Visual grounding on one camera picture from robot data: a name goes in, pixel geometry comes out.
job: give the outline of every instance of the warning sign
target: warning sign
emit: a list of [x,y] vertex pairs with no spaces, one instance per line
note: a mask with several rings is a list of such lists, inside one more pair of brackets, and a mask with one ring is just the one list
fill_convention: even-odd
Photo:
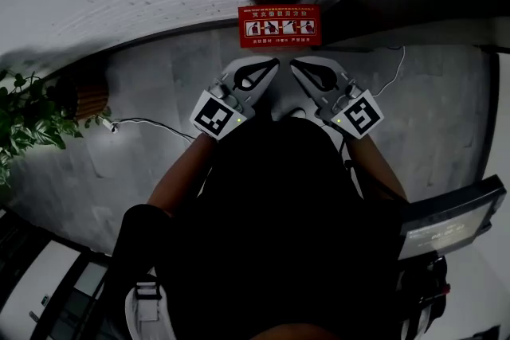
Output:
[[320,7],[240,7],[239,36],[242,48],[320,45]]

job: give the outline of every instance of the wooden planter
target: wooden planter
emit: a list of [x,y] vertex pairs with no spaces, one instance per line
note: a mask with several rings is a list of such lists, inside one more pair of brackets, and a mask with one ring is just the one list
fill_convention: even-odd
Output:
[[98,115],[108,103],[108,83],[102,71],[76,72],[61,77],[56,86],[61,106],[69,118],[87,119]]

